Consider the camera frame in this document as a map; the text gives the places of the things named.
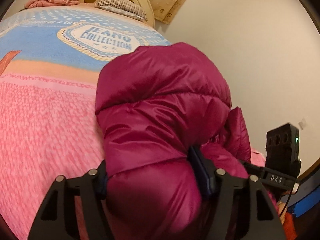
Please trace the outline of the right hand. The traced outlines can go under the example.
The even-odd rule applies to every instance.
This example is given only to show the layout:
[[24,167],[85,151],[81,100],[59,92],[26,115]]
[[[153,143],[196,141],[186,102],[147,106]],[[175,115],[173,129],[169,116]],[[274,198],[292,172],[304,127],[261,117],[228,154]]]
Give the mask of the right hand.
[[281,200],[277,202],[277,209],[280,221],[282,224],[285,222],[285,213],[287,212],[287,204]]

